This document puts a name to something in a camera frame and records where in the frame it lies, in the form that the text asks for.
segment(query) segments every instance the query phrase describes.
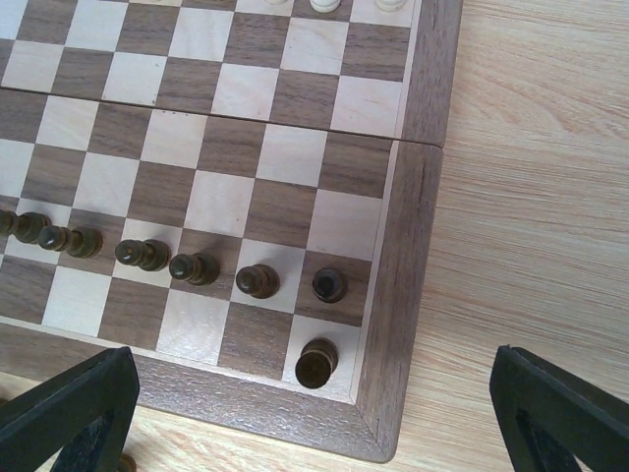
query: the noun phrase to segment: white square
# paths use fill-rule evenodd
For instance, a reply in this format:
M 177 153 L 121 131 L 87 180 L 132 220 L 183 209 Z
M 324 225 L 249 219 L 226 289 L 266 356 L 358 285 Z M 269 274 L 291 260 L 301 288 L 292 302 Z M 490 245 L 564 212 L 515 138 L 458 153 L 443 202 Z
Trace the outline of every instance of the white square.
M 349 23 L 291 18 L 282 69 L 341 73 Z
M 268 120 L 278 75 L 278 69 L 223 64 L 212 114 Z
M 36 142 L 58 148 L 87 150 L 98 102 L 48 96 Z
M 221 62 L 233 18 L 233 12 L 182 8 L 168 55 Z
M 133 159 L 88 152 L 73 207 L 127 216 L 138 165 Z
M 16 41 L 2 79 L 2 87 L 50 92 L 63 46 Z
M 332 113 L 332 129 L 395 137 L 402 84 L 341 76 Z
M 272 297 L 260 300 L 241 292 L 234 280 L 231 301 L 292 314 L 295 311 L 305 255 L 306 251 L 303 249 L 244 239 L 237 270 L 254 264 L 271 266 L 279 275 L 279 290 Z
M 318 190 L 307 248 L 371 261 L 381 199 Z
M 184 226 L 242 237 L 256 179 L 197 171 Z
M 114 52 L 126 14 L 126 3 L 79 0 L 66 46 Z
M 111 277 L 57 267 L 41 324 L 98 336 Z
M 15 39 L 29 0 L 0 1 L 0 39 Z
M 129 3 L 144 3 L 146 5 L 161 5 L 162 7 L 181 7 L 182 0 L 129 0 Z
M 206 121 L 206 116 L 153 110 L 141 159 L 197 168 Z
M 53 224 L 57 226 L 66 226 L 70 220 L 70 212 L 72 208 L 69 206 L 49 204 L 46 202 L 37 202 L 35 200 L 20 199 L 16 214 L 26 213 L 27 211 L 35 211 L 45 214 L 50 218 Z M 39 261 L 41 263 L 57 264 L 59 262 L 59 253 L 56 251 L 46 251 L 41 249 L 37 243 L 24 244 L 15 237 L 10 236 L 7 241 L 7 247 L 4 254 L 15 256 L 16 258 L 30 259 L 31 261 Z
M 238 0 L 238 3 L 236 3 L 236 11 L 290 17 L 293 14 L 293 4 L 294 0 L 276 3 L 274 5 L 271 5 L 266 0 Z
M 323 397 L 349 396 L 360 335 L 361 329 L 358 326 L 348 326 L 346 324 L 295 315 L 293 317 L 293 325 L 291 326 L 291 335 L 288 339 L 282 381 L 300 385 L 297 377 L 295 377 L 297 361 L 302 355 L 302 350 L 306 344 L 313 339 L 321 337 L 331 341 L 336 346 L 338 365 L 330 380 L 324 386 L 318 388 L 316 394 Z M 313 393 L 312 390 L 304 386 L 302 389 L 304 393 Z
M 134 239 L 138 241 L 156 239 L 157 241 L 166 243 L 170 248 L 171 256 L 174 256 L 177 254 L 177 250 L 179 249 L 181 232 L 182 228 L 177 228 L 175 226 L 166 226 L 164 224 L 139 221 L 137 219 L 129 218 L 125 221 L 121 241 L 126 239 Z M 116 264 L 114 265 L 114 277 L 166 288 L 170 287 L 170 281 L 172 280 L 170 272 L 168 271 L 168 266 L 156 272 L 147 272 L 139 267 L 120 264 L 118 261 L 116 261 Z
M 165 67 L 164 56 L 116 52 L 103 100 L 154 105 Z
M 327 133 L 266 125 L 256 177 L 316 187 Z
M 350 21 L 352 23 L 410 28 L 413 24 L 414 8 L 422 8 L 422 0 L 408 0 L 396 12 L 380 10 L 373 0 L 354 0 Z
M 170 290 L 157 352 L 215 366 L 228 311 L 225 300 Z
M 0 140 L 0 195 L 19 198 L 35 145 Z

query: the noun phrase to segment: dark chess piece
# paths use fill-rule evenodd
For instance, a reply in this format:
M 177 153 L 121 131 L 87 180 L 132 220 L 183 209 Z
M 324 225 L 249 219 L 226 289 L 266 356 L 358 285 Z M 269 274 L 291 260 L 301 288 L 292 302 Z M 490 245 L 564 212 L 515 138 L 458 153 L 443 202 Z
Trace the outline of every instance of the dark chess piece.
M 243 267 L 236 274 L 236 286 L 254 298 L 269 298 L 279 290 L 279 275 L 264 264 Z
M 306 344 L 295 366 L 295 377 L 305 388 L 321 388 L 338 366 L 338 350 L 327 339 L 313 339 Z
M 321 302 L 339 302 L 347 293 L 347 278 L 340 270 L 322 268 L 314 274 L 313 291 Z
M 175 256 L 168 267 L 170 274 L 177 280 L 184 280 L 192 285 L 207 285 L 218 278 L 220 264 L 209 254 L 196 253 L 193 256 L 180 254 Z
M 170 248 L 154 239 L 127 239 L 116 246 L 116 259 L 125 266 L 138 266 L 147 272 L 154 272 L 166 267 L 170 261 Z
M 136 461 L 131 455 L 122 454 L 120 456 L 118 467 L 116 467 L 116 472 L 136 472 L 137 470 L 138 466 L 136 465 Z
M 48 251 L 66 251 L 73 258 L 92 258 L 102 248 L 102 236 L 93 229 L 80 226 L 75 229 L 46 226 L 39 231 L 37 243 Z
M 0 236 L 13 234 L 21 243 L 34 243 L 39 231 L 49 225 L 50 218 L 45 214 L 30 211 L 17 216 L 12 211 L 0 210 Z

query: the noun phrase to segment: brown square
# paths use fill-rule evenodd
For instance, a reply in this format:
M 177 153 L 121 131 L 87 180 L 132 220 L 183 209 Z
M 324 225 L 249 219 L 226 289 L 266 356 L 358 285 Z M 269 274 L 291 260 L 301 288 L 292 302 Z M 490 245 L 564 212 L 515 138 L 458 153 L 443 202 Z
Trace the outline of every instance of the brown square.
M 225 62 L 279 68 L 284 54 L 288 17 L 235 13 Z
M 41 323 L 55 266 L 5 256 L 0 265 L 0 315 Z
M 29 0 L 18 39 L 65 44 L 76 7 L 77 0 Z
M 236 277 L 236 265 L 238 264 L 241 243 L 241 238 L 185 228 L 179 243 L 179 254 L 203 253 L 214 256 L 220 263 L 220 274 L 216 281 L 202 286 L 194 286 L 173 279 L 170 288 L 229 300 Z
M 168 55 L 178 15 L 177 7 L 129 4 L 116 50 Z
M 154 350 L 168 289 L 112 278 L 98 337 Z
M 347 294 L 340 302 L 324 303 L 313 292 L 313 278 L 321 268 L 336 268 L 347 278 Z M 344 325 L 360 326 L 367 301 L 372 263 L 306 251 L 295 314 Z
M 209 114 L 219 74 L 219 62 L 169 57 L 155 105 Z
M 100 103 L 87 150 L 139 159 L 149 120 L 147 108 Z
M 71 207 L 85 159 L 82 150 L 35 145 L 22 197 Z
M 34 143 L 46 95 L 0 88 L 0 139 Z
M 128 217 L 183 226 L 195 170 L 140 162 Z
M 10 39 L 0 39 L 0 84 L 4 77 L 4 71 L 7 70 L 7 64 L 9 63 L 9 56 L 13 50 L 13 42 Z
M 271 121 L 329 129 L 338 89 L 338 76 L 279 71 Z
M 411 30 L 351 23 L 341 75 L 402 82 Z
M 114 250 L 122 239 L 125 218 L 73 208 L 68 227 L 74 229 L 77 226 L 97 229 L 102 235 L 102 248 L 96 256 L 89 259 L 77 259 L 69 256 L 68 253 L 61 253 L 59 266 L 111 275 L 116 262 Z
M 381 138 L 329 133 L 318 187 L 381 199 L 392 145 Z
M 311 0 L 295 0 L 293 18 L 309 18 L 312 20 L 326 20 L 332 22 L 349 22 L 352 16 L 354 0 L 343 0 L 336 10 L 329 13 L 319 13 L 311 5 Z
M 182 7 L 203 8 L 204 10 L 236 10 L 237 0 L 184 0 Z
M 0 195 L 0 209 L 3 209 L 4 211 L 15 212 L 17 207 L 18 207 L 18 199 Z M 0 254 L 3 254 L 4 250 L 7 248 L 8 240 L 9 240 L 9 236 L 0 235 Z
M 256 177 L 265 130 L 263 123 L 210 116 L 197 169 Z
M 306 248 L 316 189 L 256 179 L 245 237 Z
M 61 55 L 52 92 L 99 100 L 105 90 L 112 52 L 66 47 Z
M 232 302 L 218 365 L 282 380 L 293 316 Z

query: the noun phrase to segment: chessboard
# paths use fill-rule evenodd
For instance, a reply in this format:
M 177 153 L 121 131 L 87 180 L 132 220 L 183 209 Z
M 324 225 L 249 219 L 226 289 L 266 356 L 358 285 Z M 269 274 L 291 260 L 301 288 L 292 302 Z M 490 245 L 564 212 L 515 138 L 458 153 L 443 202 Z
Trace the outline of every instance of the chessboard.
M 362 459 L 397 445 L 460 2 L 8 0 L 0 209 L 102 236 L 91 258 L 0 236 L 0 370 L 44 381 L 132 347 L 139 404 Z M 219 262 L 212 283 L 116 260 Z M 269 298 L 243 267 L 277 273 Z M 342 273 L 336 303 L 315 296 Z M 325 339 L 318 388 L 296 375 Z

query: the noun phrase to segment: wooden table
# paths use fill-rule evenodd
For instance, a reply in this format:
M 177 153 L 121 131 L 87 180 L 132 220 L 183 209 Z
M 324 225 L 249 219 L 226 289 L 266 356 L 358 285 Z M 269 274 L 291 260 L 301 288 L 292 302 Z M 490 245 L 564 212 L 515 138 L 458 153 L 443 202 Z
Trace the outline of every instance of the wooden table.
M 140 470 L 510 470 L 487 389 L 506 343 L 629 400 L 628 43 L 622 0 L 466 0 L 393 461 L 139 408 Z M 0 376 L 2 395 L 31 386 Z

